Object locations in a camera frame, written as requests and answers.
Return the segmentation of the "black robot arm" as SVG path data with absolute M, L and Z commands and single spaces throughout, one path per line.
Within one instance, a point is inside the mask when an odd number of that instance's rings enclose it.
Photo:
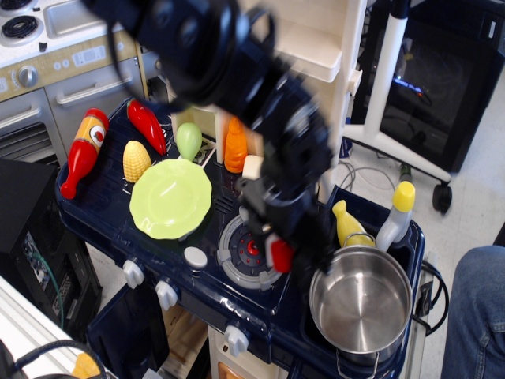
M 88 1 L 109 27 L 122 26 L 154 51 L 175 98 L 170 113 L 215 105 L 264 140 L 256 180 L 237 187 L 252 231 L 277 234 L 294 248 L 294 269 L 329 272 L 331 233 L 319 220 L 315 189 L 330 168 L 329 129 L 300 78 L 274 54 L 275 32 L 253 24 L 267 14 L 235 1 Z

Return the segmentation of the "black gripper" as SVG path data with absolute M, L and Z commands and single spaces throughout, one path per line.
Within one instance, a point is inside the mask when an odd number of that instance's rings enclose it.
M 319 211 L 309 190 L 284 199 L 282 193 L 266 188 L 260 178 L 239 178 L 236 187 L 241 191 L 240 202 L 247 209 L 249 230 L 258 243 L 269 247 L 276 233 L 292 245 L 295 276 L 325 270 L 333 245 L 320 223 Z

